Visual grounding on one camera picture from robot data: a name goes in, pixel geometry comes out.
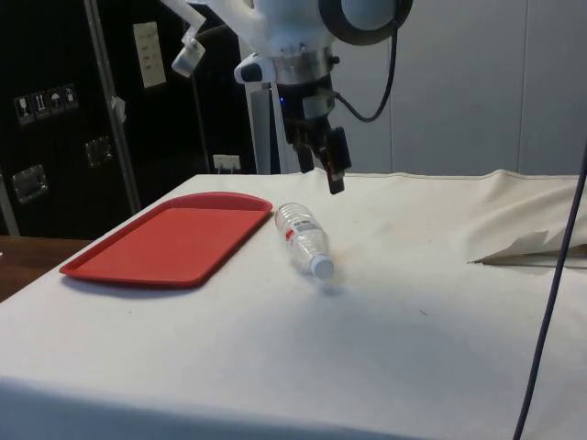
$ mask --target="white panel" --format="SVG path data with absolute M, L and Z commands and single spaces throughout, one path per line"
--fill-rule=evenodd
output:
M 388 41 L 366 48 L 337 42 L 333 51 L 341 59 L 332 73 L 335 90 L 341 92 L 362 114 L 371 116 L 382 100 L 387 82 Z M 353 171 L 392 170 L 389 105 L 377 121 L 363 124 L 337 103 L 330 121 L 333 127 L 342 126 L 347 132 Z
M 522 172 L 579 172 L 587 138 L 587 2 L 530 0 Z
M 527 0 L 414 1 L 399 35 L 395 171 L 517 169 L 526 9 Z

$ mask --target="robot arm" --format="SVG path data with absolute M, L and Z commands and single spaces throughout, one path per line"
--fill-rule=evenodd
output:
M 314 154 L 327 172 L 330 191 L 343 191 L 350 156 L 344 129 L 328 122 L 335 105 L 330 73 L 339 63 L 331 45 L 336 39 L 366 46 L 389 38 L 407 18 L 413 0 L 191 3 L 207 4 L 255 51 L 236 68 L 239 83 L 277 84 L 286 138 L 298 154 L 302 172 L 314 168 Z

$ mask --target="white bottle cap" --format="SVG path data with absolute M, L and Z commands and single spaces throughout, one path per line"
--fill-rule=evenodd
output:
M 328 255 L 316 255 L 312 258 L 310 270 L 320 280 L 329 280 L 334 275 L 334 263 Z

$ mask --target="black cable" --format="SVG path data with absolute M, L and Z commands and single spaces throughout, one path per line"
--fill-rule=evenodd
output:
M 538 369 L 540 368 L 540 360 L 542 358 L 542 351 L 544 344 L 547 339 L 548 327 L 550 326 L 550 319 L 552 318 L 552 312 L 554 311 L 554 305 L 559 294 L 560 279 L 562 277 L 562 271 L 565 267 L 565 261 L 569 253 L 570 238 L 572 231 L 575 227 L 577 220 L 577 213 L 579 212 L 579 206 L 581 205 L 581 198 L 583 190 L 585 188 L 585 180 L 587 179 L 587 143 L 585 144 L 585 152 L 583 153 L 583 163 L 581 165 L 581 173 L 579 174 L 579 181 L 577 182 L 577 191 L 575 192 L 575 198 L 572 201 L 572 207 L 570 209 L 569 221 L 567 222 L 567 228 L 565 229 L 565 235 L 562 239 L 562 246 L 560 247 L 559 259 L 557 261 L 557 268 L 554 272 L 554 278 L 552 280 L 552 287 L 550 288 L 550 296 L 548 297 L 547 310 L 544 313 L 544 319 L 542 320 L 542 326 L 540 327 L 540 333 L 538 335 L 538 341 L 536 345 L 536 351 L 534 353 L 534 359 L 532 361 L 532 369 L 530 370 L 530 378 L 526 387 L 526 396 L 524 397 L 524 404 L 522 405 L 522 411 L 517 421 L 517 427 L 515 428 L 514 440 L 520 440 L 522 433 L 524 432 L 524 426 L 526 424 L 526 418 L 530 411 L 530 404 L 532 403 L 532 396 L 534 394 L 534 388 L 536 387 L 536 380 L 538 376 Z
M 352 104 L 347 101 L 339 92 L 334 92 L 335 99 L 338 99 L 347 109 L 355 116 L 359 121 L 369 124 L 370 122 L 376 121 L 379 116 L 382 115 L 387 102 L 389 101 L 389 97 L 392 94 L 392 87 L 393 87 L 393 79 L 395 78 L 395 60 L 397 58 L 397 23 L 393 24 L 393 31 L 392 31 L 392 54 L 390 57 L 389 63 L 389 76 L 387 77 L 387 85 L 385 87 L 385 93 L 383 94 L 382 103 L 379 105 L 379 108 L 375 112 L 375 114 L 371 117 L 363 116 Z

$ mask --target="wall socket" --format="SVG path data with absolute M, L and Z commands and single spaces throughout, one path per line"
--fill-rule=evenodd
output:
M 240 171 L 240 157 L 228 154 L 215 154 L 214 168 L 219 171 Z

